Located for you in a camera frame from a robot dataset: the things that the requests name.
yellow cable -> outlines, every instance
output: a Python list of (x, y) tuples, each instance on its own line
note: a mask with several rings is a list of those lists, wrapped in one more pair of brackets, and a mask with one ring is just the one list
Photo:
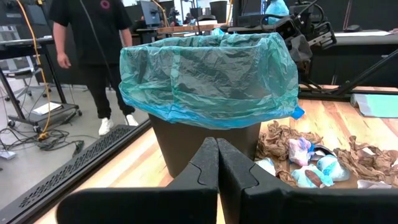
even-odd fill
[(166, 17), (166, 10), (164, 10), (164, 8), (159, 3), (157, 3), (155, 0), (152, 0), (152, 2), (155, 3), (157, 5), (157, 7), (159, 7), (162, 10), (163, 17), (164, 17), (164, 24), (166, 25), (166, 27), (169, 27), (170, 25), (169, 25), (169, 20)]
[[(18, 2), (18, 5), (19, 5), (19, 7), (20, 7), (22, 13), (24, 14), (25, 21), (26, 21), (26, 23), (27, 23), (27, 26), (29, 27), (30, 34), (32, 35), (32, 38), (33, 38), (33, 45), (34, 45), (34, 48), (35, 48), (37, 63), (38, 63), (39, 66), (40, 66), (40, 65), (42, 64), (42, 62), (40, 61), (39, 52), (37, 51), (36, 36), (35, 36), (35, 34), (34, 34), (34, 32), (33, 32), (32, 26), (30, 25), (30, 22), (29, 22), (29, 19), (28, 19), (27, 15), (26, 15), (26, 12), (25, 12), (24, 7), (22, 6), (22, 4), (21, 4), (21, 2), (20, 2), (19, 0), (17, 0), (17, 2)], [(42, 78), (43, 78), (43, 82), (44, 82), (44, 85), (45, 85), (45, 91), (47, 92), (47, 99), (48, 99), (48, 101), (49, 101), (49, 114), (48, 114), (48, 116), (47, 116), (47, 122), (46, 122), (46, 124), (45, 124), (45, 127), (44, 127), (42, 133), (39, 135), (39, 139), (43, 139), (43, 138), (46, 138), (46, 136), (47, 136), (46, 131), (47, 131), (47, 128), (49, 127), (49, 124), (50, 124), (50, 115), (51, 115), (51, 111), (50, 111), (50, 108), (51, 108), (51, 107), (50, 107), (50, 102), (51, 102), (51, 99), (50, 99), (49, 87), (47, 86), (47, 82), (45, 81), (45, 76), (44, 76), (43, 68), (40, 68), (40, 69), (41, 69), (41, 72), (42, 72)]]
[(231, 16), (231, 10), (232, 10), (232, 4), (234, 3), (234, 0), (231, 0), (231, 2), (229, 3), (229, 12), (228, 12), (228, 17), (226, 19), (225, 24), (228, 25), (229, 23), (229, 17)]

black pants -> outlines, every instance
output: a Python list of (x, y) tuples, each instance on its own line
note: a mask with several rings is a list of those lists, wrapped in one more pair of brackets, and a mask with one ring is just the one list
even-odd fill
[(132, 106), (125, 104), (120, 94), (119, 84), (122, 80), (120, 77), (119, 65), (109, 65), (109, 68), (111, 70), (110, 77), (106, 65), (80, 65), (80, 70), (85, 79), (87, 88), (91, 95), (93, 95), (99, 119), (111, 117), (111, 107), (106, 97), (107, 80), (110, 81), (112, 88), (116, 91), (119, 108), (123, 114), (128, 115), (135, 111)]

crumpled brown paper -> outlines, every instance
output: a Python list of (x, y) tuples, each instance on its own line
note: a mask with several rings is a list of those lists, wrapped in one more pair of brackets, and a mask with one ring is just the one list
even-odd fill
[(279, 160), (285, 161), (289, 155), (289, 139), (299, 139), (304, 137), (306, 140), (320, 144), (322, 138), (316, 133), (300, 133), (287, 125), (279, 125), (277, 121), (268, 124), (268, 135), (263, 133), (257, 145), (256, 159), (261, 160), (265, 157), (276, 156)]
[[(350, 151), (335, 149), (338, 161), (349, 169), (356, 177), (371, 181), (384, 181), (393, 187), (398, 187), (398, 169), (391, 167), (398, 159), (398, 151), (382, 151), (369, 144), (357, 144), (356, 136), (351, 136)], [(363, 149), (370, 149), (374, 155), (370, 155)]]
[(276, 177), (278, 177), (281, 181), (289, 184), (292, 187), (297, 187), (296, 180), (292, 177), (290, 172), (283, 170), (282, 164), (275, 165)]

black t-shirt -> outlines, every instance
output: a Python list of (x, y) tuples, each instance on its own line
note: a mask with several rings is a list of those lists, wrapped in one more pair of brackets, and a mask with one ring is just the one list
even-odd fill
[[(108, 63), (119, 63), (122, 43), (119, 30), (132, 26), (121, 0), (82, 0)], [(50, 19), (72, 25), (79, 64), (105, 64), (80, 0), (53, 0)]]

chair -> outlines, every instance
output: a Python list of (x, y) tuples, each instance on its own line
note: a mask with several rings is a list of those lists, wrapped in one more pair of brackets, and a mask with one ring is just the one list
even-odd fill
[[(35, 66), (34, 68), (31, 68), (31, 69), (28, 69), (28, 70), (26, 68), (18, 69), (17, 71), (12, 73), (13, 75), (11, 75), (11, 73), (5, 73), (5, 75), (7, 77), (15, 78), (16, 80), (23, 80), (23, 82), (24, 82), (25, 86), (23, 88), (21, 88), (21, 89), (19, 89), (17, 91), (14, 91), (14, 94), (15, 94), (17, 99), (22, 97), (25, 94), (27, 94), (28, 96), (32, 96), (32, 91), (31, 90), (41, 90), (41, 91), (45, 90), (45, 86), (30, 86), (30, 84), (28, 84), (26, 82), (27, 78), (33, 78), (33, 76), (35, 76), (36, 74), (40, 73), (41, 71), (42, 71), (41, 68), (39, 68), (38, 66)], [(43, 93), (42, 96), (44, 98), (47, 97), (47, 93)], [(4, 100), (9, 101), (10, 97), (6, 96)]]

